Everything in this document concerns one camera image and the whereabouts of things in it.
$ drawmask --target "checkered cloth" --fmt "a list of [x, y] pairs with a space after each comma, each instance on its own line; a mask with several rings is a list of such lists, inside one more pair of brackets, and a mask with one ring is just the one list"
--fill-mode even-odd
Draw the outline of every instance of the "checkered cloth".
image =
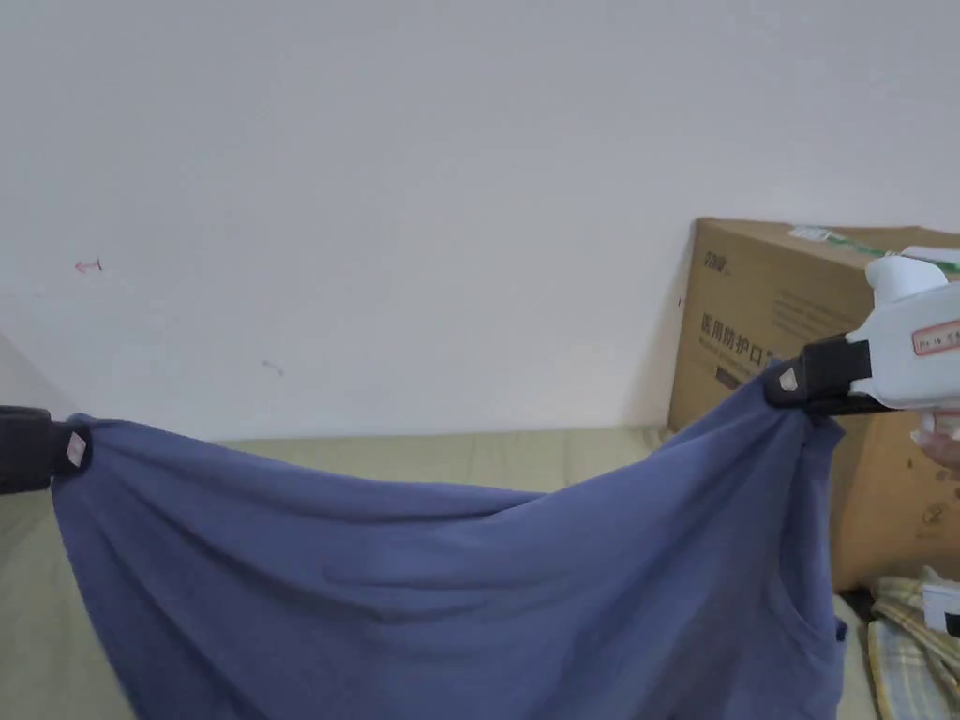
[[920, 580], [874, 586], [870, 669], [883, 720], [960, 720], [960, 640], [924, 622], [924, 584], [938, 582], [926, 568]]

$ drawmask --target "blue t-shirt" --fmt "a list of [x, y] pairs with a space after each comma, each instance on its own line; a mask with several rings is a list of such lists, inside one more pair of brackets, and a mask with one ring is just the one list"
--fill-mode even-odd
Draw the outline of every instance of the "blue t-shirt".
[[835, 716], [831, 421], [751, 383], [540, 494], [381, 483], [123, 421], [54, 485], [139, 718]]

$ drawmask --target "beige mattress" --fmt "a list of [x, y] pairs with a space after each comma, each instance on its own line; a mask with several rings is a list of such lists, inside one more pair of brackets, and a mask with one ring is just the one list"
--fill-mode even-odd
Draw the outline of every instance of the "beige mattress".
[[[250, 441], [231, 447], [379, 480], [420, 480], [550, 492], [646, 457], [661, 430]], [[838, 715], [875, 720], [852, 624]], [[132, 712], [90, 626], [49, 493], [0, 497], [0, 708], [12, 720], [128, 720]]]

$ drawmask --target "red label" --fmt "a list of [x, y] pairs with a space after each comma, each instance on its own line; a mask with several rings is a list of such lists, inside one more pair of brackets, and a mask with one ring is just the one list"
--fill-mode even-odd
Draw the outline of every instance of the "red label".
[[960, 349], [960, 320], [924, 327], [913, 334], [913, 351], [920, 357]]

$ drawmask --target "white wall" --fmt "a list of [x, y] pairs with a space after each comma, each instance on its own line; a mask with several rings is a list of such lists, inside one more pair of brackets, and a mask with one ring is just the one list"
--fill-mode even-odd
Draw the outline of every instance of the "white wall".
[[77, 404], [3, 335], [0, 335], [0, 404], [46, 408], [55, 420], [64, 420], [78, 410]]
[[958, 24], [5, 3], [0, 328], [87, 412], [203, 437], [661, 421], [696, 216], [960, 227]]

